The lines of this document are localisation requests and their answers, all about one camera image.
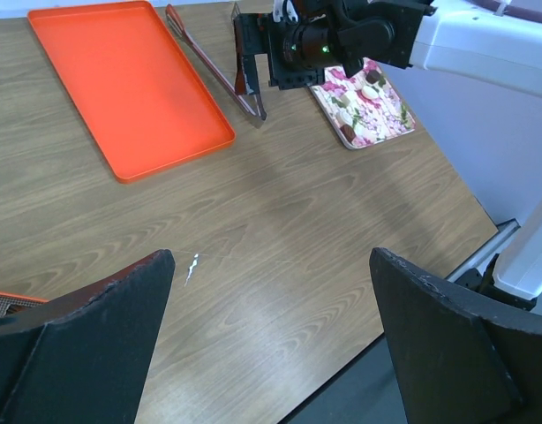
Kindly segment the white round chocolate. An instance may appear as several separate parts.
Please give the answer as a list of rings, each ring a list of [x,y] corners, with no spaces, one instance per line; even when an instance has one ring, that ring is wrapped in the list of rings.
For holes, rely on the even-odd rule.
[[[379,98],[379,93],[374,87],[363,86],[361,88],[362,96],[368,100],[375,100]]]

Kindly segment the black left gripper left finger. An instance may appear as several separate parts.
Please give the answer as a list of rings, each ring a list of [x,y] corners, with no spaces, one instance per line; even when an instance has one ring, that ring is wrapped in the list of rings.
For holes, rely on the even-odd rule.
[[[174,271],[158,250],[0,318],[0,423],[133,423]]]

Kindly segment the pale round chocolate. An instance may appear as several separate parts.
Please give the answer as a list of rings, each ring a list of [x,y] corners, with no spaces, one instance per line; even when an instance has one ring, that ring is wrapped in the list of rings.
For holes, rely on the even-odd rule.
[[[336,116],[340,125],[353,125],[353,118],[346,110],[339,110]]]

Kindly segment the beige square chocolate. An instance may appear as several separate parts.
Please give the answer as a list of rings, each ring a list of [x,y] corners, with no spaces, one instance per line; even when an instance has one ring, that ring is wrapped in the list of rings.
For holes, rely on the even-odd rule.
[[[339,98],[339,101],[341,103],[341,105],[344,107],[344,108],[347,108],[350,106],[351,104],[351,99],[347,98],[347,97],[340,97]]]

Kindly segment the dark brown oval chocolate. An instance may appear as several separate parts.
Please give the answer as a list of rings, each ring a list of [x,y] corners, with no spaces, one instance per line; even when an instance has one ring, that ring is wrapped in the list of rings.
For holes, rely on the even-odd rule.
[[[350,125],[342,125],[340,131],[348,142],[352,142],[356,138],[355,131]]]

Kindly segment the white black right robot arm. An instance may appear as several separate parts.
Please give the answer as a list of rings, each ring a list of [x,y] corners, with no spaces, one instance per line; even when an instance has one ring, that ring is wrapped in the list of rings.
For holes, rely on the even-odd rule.
[[[258,96],[255,58],[270,85],[320,86],[328,67],[347,77],[365,60],[484,81],[542,98],[542,19],[468,1],[277,1],[268,13],[233,11],[238,95]]]

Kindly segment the metal tongs with red grip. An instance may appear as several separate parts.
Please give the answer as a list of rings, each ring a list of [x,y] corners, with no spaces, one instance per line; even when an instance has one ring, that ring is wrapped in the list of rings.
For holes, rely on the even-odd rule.
[[[244,113],[248,121],[255,127],[261,128],[267,120],[267,112],[263,106],[261,94],[254,96],[255,107],[253,107],[242,95],[235,93],[234,86],[228,81],[226,76],[220,71],[216,64],[210,59],[200,45],[192,38],[192,35],[186,29],[177,10],[168,4],[165,7],[165,17],[169,28],[174,35],[183,41],[209,70],[212,76],[218,81],[220,86],[226,91],[229,97],[234,101],[238,108]]]

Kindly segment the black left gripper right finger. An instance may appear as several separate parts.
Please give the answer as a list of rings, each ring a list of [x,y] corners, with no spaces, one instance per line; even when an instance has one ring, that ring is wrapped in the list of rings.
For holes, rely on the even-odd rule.
[[[369,267],[410,423],[542,423],[542,315],[385,248]]]

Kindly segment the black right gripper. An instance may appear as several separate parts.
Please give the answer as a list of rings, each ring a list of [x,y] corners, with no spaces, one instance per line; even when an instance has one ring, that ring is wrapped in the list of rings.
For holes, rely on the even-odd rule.
[[[255,57],[267,53],[269,85],[281,90],[318,86],[325,69],[356,75],[366,59],[406,69],[430,1],[275,1],[265,30],[258,13],[232,9],[237,95],[259,95]]]

